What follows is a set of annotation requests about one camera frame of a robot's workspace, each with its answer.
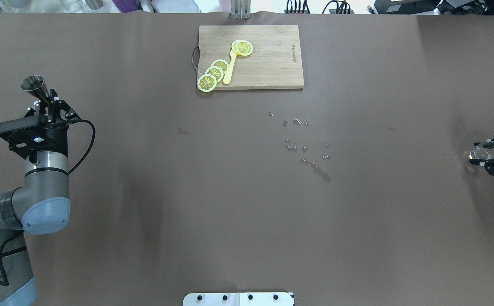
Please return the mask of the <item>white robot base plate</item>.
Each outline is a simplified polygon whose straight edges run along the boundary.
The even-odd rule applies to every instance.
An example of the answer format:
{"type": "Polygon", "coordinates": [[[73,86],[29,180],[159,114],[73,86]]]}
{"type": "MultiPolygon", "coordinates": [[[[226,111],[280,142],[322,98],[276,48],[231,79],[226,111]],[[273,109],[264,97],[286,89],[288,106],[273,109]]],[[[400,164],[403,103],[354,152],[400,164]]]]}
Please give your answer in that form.
{"type": "Polygon", "coordinates": [[[295,306],[289,292],[218,292],[186,294],[183,306],[295,306]]]}

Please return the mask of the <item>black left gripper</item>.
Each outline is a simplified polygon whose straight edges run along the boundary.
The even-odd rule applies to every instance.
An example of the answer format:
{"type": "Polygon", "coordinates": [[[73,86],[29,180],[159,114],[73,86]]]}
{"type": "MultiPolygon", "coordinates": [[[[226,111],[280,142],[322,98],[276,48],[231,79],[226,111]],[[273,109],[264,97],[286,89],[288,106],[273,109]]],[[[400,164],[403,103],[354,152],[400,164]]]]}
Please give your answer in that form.
{"type": "MultiPolygon", "coordinates": [[[[73,123],[74,120],[80,120],[77,112],[64,100],[58,97],[58,93],[51,89],[49,91],[49,124],[66,124],[73,123]]],[[[32,116],[43,116],[43,106],[41,102],[34,102],[32,106],[27,107],[22,118],[32,116]]],[[[48,150],[58,152],[68,157],[68,126],[52,127],[45,129],[43,132],[43,141],[39,143],[39,150],[48,150]]]]}

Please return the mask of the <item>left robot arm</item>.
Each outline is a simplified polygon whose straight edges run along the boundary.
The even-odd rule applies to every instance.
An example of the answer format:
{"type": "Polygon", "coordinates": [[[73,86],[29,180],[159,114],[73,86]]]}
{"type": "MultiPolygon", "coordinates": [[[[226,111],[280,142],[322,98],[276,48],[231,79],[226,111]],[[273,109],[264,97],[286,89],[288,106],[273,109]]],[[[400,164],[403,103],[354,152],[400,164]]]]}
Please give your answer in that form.
{"type": "Polygon", "coordinates": [[[55,90],[37,98],[23,118],[0,123],[0,138],[24,161],[24,186],[0,193],[0,306],[29,306],[37,284],[25,234],[44,235],[69,223],[68,107],[55,90]]]}

